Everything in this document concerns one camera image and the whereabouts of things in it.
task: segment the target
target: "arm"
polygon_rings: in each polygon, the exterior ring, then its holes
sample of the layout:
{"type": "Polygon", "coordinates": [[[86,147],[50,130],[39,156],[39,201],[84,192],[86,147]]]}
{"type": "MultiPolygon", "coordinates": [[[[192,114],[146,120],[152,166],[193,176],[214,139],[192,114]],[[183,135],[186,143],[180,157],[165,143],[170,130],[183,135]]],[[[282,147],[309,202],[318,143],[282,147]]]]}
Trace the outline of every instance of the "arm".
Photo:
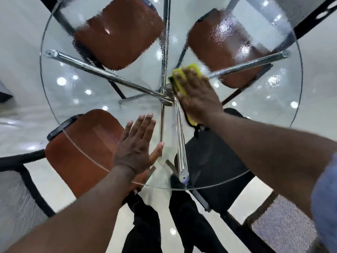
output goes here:
{"type": "Polygon", "coordinates": [[[11,252],[102,252],[110,242],[117,214],[132,180],[153,165],[163,144],[149,155],[152,114],[130,121],[114,157],[114,168],[73,204],[34,228],[11,252]]]}
{"type": "Polygon", "coordinates": [[[187,80],[175,76],[189,96],[178,96],[187,113],[216,132],[257,177],[311,217],[311,191],[337,152],[337,143],[225,114],[208,79],[184,72],[187,80]]]}

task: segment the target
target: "white floor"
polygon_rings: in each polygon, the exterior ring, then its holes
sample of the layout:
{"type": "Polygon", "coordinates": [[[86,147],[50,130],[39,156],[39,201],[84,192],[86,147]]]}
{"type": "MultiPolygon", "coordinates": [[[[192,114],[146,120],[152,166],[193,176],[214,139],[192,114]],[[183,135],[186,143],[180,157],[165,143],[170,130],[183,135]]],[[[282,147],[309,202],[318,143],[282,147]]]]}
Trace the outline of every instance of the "white floor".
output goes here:
{"type": "MultiPolygon", "coordinates": [[[[77,12],[86,9],[88,12],[83,15],[90,18],[110,0],[100,0],[96,6],[90,6],[91,10],[86,6],[90,0],[82,1],[84,3],[78,5],[77,12]]],[[[229,0],[207,2],[203,0],[197,0],[197,2],[172,0],[169,72],[175,66],[185,43],[187,30],[194,21],[211,8],[224,7],[228,2],[229,0]]],[[[127,120],[136,119],[139,114],[148,112],[153,112],[159,121],[160,103],[156,99],[147,97],[136,102],[125,103],[120,107],[117,104],[118,95],[106,80],[87,75],[67,65],[56,63],[56,61],[43,59],[42,77],[54,117],[44,94],[39,69],[40,41],[50,13],[39,0],[0,0],[0,4],[0,29],[2,32],[0,38],[0,54],[2,56],[0,80],[15,96],[7,103],[0,104],[0,157],[44,149],[48,143],[47,134],[58,126],[58,122],[63,122],[72,115],[85,113],[94,108],[105,106],[123,126],[127,120]],[[66,84],[63,86],[57,84],[57,79],[60,77],[66,80],[66,84]],[[90,90],[90,95],[85,93],[87,90],[90,90]]],[[[157,0],[154,4],[159,15],[162,16],[163,1],[157,0]]],[[[240,3],[240,5],[241,9],[249,9],[245,3],[240,3]]],[[[256,28],[255,24],[247,24],[249,22],[247,16],[242,15],[245,13],[240,11],[236,10],[234,13],[247,29],[260,29],[256,28]]],[[[65,14],[70,16],[71,13],[65,11],[65,14]]],[[[76,25],[79,23],[78,21],[79,18],[74,16],[73,24],[76,25]]],[[[334,13],[299,40],[304,64],[303,93],[298,114],[293,123],[294,128],[318,133],[334,140],[337,140],[337,130],[335,129],[337,124],[335,118],[337,47],[334,44],[334,39],[337,36],[336,22],[337,13],[334,13]]],[[[253,35],[252,38],[257,38],[260,35],[272,39],[269,42],[263,42],[264,38],[258,39],[265,47],[269,48],[272,48],[273,44],[277,44],[277,41],[282,37],[280,32],[271,33],[265,29],[259,30],[259,34],[253,35]]],[[[44,50],[47,48],[58,49],[73,56],[78,55],[73,50],[70,39],[54,20],[51,21],[46,34],[44,50]]],[[[288,127],[296,111],[296,108],[293,108],[296,103],[293,102],[299,101],[300,90],[299,56],[296,46],[291,46],[291,50],[294,55],[290,60],[275,64],[273,69],[263,76],[254,87],[235,98],[227,107],[234,106],[244,116],[249,116],[254,120],[288,127]],[[271,88],[268,84],[273,83],[273,80],[270,78],[281,78],[281,87],[271,88]]],[[[196,61],[194,54],[189,50],[183,65],[196,61]]],[[[207,72],[202,64],[199,63],[199,65],[204,69],[203,72],[207,72]]],[[[137,61],[128,68],[119,71],[118,74],[157,89],[160,84],[160,67],[161,53],[159,43],[155,42],[137,61]]],[[[222,99],[233,92],[232,89],[217,84],[217,81],[212,83],[222,99]]],[[[121,87],[121,89],[126,96],[137,94],[125,87],[121,87]]],[[[157,170],[149,181],[152,186],[169,187],[168,178],[171,171],[164,165],[164,161],[169,159],[173,162],[177,152],[173,117],[172,108],[167,108],[164,138],[166,146],[162,159],[155,164],[157,170]]],[[[186,125],[184,131],[186,140],[189,140],[193,131],[186,125]]],[[[151,147],[153,148],[158,141],[159,131],[157,128],[151,147]]],[[[60,211],[75,199],[70,189],[45,159],[26,166],[41,195],[54,211],[60,211]]],[[[238,221],[243,222],[245,217],[254,211],[270,191],[269,187],[258,179],[254,179],[230,209],[231,214],[238,221]]],[[[179,234],[174,232],[175,226],[168,210],[170,191],[148,186],[144,187],[141,196],[145,203],[153,206],[159,213],[163,252],[183,252],[179,234]]],[[[206,213],[201,205],[197,204],[200,212],[205,215],[228,252],[249,252],[217,213],[206,213]]],[[[124,206],[119,212],[115,233],[107,252],[121,252],[125,237],[133,227],[132,222],[132,212],[127,206],[124,206]]]]}

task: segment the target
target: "blue sleeve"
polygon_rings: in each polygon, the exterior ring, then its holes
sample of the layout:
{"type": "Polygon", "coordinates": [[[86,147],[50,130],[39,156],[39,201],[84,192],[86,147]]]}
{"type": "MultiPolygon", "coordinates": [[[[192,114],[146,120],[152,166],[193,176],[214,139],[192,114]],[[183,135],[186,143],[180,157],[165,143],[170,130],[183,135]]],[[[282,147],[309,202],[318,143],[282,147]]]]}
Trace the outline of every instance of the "blue sleeve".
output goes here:
{"type": "Polygon", "coordinates": [[[320,241],[330,252],[337,252],[337,154],[317,180],[311,200],[320,241]]]}

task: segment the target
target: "leg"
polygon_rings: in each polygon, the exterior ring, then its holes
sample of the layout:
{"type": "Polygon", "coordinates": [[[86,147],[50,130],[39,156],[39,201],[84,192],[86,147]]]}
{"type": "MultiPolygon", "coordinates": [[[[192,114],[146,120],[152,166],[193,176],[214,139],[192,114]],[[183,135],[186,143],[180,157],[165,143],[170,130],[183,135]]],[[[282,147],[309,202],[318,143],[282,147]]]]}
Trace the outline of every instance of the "leg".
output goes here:
{"type": "MultiPolygon", "coordinates": [[[[179,179],[171,176],[172,188],[179,188],[178,183],[179,179]]],[[[192,253],[193,246],[205,253],[227,252],[187,192],[172,191],[169,209],[185,253],[192,253]]]]}
{"type": "Polygon", "coordinates": [[[125,239],[122,253],[162,253],[158,213],[139,195],[128,202],[134,213],[134,228],[125,239]]]}

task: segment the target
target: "microfiber cloth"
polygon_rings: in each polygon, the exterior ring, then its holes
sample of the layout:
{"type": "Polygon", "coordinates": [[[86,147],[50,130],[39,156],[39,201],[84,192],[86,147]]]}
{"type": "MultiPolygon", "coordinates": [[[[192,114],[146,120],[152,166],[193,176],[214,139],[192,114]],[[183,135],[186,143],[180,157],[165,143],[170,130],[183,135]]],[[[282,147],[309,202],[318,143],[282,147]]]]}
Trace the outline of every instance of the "microfiber cloth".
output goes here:
{"type": "MultiPolygon", "coordinates": [[[[186,68],[192,68],[196,71],[197,75],[199,77],[202,76],[202,73],[200,72],[199,67],[197,64],[190,64],[186,68]]],[[[184,79],[186,79],[186,75],[184,74],[182,68],[178,68],[173,70],[172,75],[169,77],[170,82],[172,83],[172,89],[175,94],[182,93],[183,95],[187,96],[187,93],[183,86],[180,84],[180,82],[177,80],[176,76],[174,74],[178,72],[184,79]]],[[[184,107],[182,106],[184,114],[185,114],[185,119],[191,127],[195,129],[194,135],[197,137],[197,133],[200,129],[201,124],[198,124],[196,121],[194,121],[190,116],[187,115],[186,111],[184,110],[184,107]]]]}

